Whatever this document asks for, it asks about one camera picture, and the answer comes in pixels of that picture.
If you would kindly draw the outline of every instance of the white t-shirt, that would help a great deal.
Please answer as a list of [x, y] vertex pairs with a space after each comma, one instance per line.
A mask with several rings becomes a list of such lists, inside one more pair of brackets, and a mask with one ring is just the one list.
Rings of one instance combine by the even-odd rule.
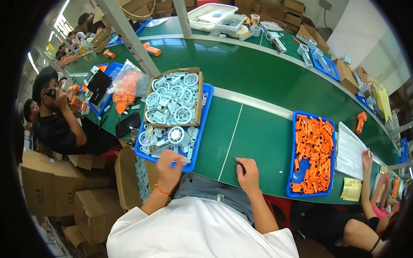
[[106, 247], [109, 258], [299, 257], [289, 229], [262, 235], [233, 208], [188, 196], [150, 216], [133, 208], [115, 222]]

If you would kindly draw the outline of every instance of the orange plastic part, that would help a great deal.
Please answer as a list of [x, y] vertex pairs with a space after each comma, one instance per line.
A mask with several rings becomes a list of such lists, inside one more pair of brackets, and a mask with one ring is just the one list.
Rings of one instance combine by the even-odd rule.
[[106, 58], [109, 58], [109, 57], [115, 58], [115, 54], [112, 53], [112, 52], [109, 52], [109, 49], [106, 49], [106, 50], [103, 52], [103, 55], [104, 55]]
[[159, 48], [151, 47], [148, 42], [143, 44], [143, 47], [146, 49], [146, 52], [148, 52], [148, 54], [154, 55], [156, 57], [161, 54], [161, 50]]

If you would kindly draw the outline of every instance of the hand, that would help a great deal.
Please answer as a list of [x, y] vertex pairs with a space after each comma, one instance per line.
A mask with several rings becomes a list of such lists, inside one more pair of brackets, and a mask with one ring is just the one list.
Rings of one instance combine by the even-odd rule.
[[371, 172], [371, 166], [373, 165], [373, 153], [370, 152], [371, 157], [368, 156], [368, 153], [370, 151], [370, 148], [367, 150], [363, 151], [361, 154], [361, 158], [363, 160], [363, 168], [364, 172]]
[[72, 110], [73, 113], [79, 112], [79, 106], [82, 104], [82, 100], [79, 98], [79, 96], [73, 96], [75, 99], [75, 102], [70, 106], [70, 110]]
[[389, 185], [389, 183], [390, 183], [390, 174], [387, 173], [387, 174], [385, 174], [385, 175], [382, 175], [382, 176], [380, 177], [380, 183], [381, 183], [381, 184], [385, 184], [385, 185]]
[[245, 175], [240, 164], [237, 165], [238, 182], [244, 192], [251, 196], [253, 194], [262, 194], [259, 188], [259, 172], [257, 164], [253, 159], [235, 158], [235, 161], [241, 163], [245, 168]]
[[68, 99], [66, 93], [62, 89], [56, 90], [56, 106], [60, 109], [64, 109], [65, 107], [68, 107], [67, 102]]
[[[171, 168], [172, 161], [176, 160], [176, 165]], [[163, 192], [171, 192], [172, 189], [179, 183], [182, 176], [182, 166], [186, 158], [178, 153], [167, 149], [161, 154], [161, 157], [156, 164], [159, 172], [158, 187]]]

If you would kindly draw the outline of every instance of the orange parts pile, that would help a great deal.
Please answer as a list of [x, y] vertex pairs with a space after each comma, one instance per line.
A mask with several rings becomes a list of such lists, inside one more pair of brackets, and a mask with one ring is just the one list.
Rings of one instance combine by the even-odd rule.
[[136, 99], [136, 82], [141, 77], [142, 72], [130, 71], [125, 74], [122, 79], [116, 80], [116, 88], [112, 99], [116, 103], [115, 109], [119, 114], [122, 114], [128, 105], [132, 104]]
[[302, 159], [309, 159], [310, 169], [305, 171], [300, 184], [291, 183], [292, 191], [304, 194], [327, 191], [330, 185], [330, 155], [334, 150], [331, 138], [333, 126], [328, 121], [323, 122], [321, 117], [317, 120], [297, 115], [295, 130], [295, 153], [298, 156], [294, 160], [294, 171], [300, 172], [299, 162]]
[[392, 190], [390, 191], [392, 199], [395, 199], [397, 195], [399, 194], [399, 186], [400, 186], [400, 178], [395, 177], [392, 183]]

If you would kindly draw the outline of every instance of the black hair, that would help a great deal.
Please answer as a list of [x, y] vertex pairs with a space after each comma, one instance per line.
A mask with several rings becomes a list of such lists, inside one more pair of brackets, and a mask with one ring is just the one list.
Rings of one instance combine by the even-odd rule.
[[33, 91], [32, 91], [32, 99], [37, 102], [37, 105], [40, 106], [42, 104], [40, 93], [42, 89], [46, 89], [49, 87], [49, 82], [52, 79], [59, 79], [56, 70], [52, 67], [43, 68], [40, 73], [36, 76], [33, 82]]
[[86, 19], [89, 18], [89, 14], [87, 12], [85, 12], [84, 14], [82, 14], [79, 19], [78, 19], [78, 25], [82, 26], [83, 23], [85, 23]]
[[30, 104], [33, 102], [33, 99], [28, 99], [26, 100], [26, 102], [24, 103], [23, 106], [23, 116], [24, 119], [26, 119], [27, 122], [30, 122], [30, 114], [31, 114], [31, 108], [30, 108]]

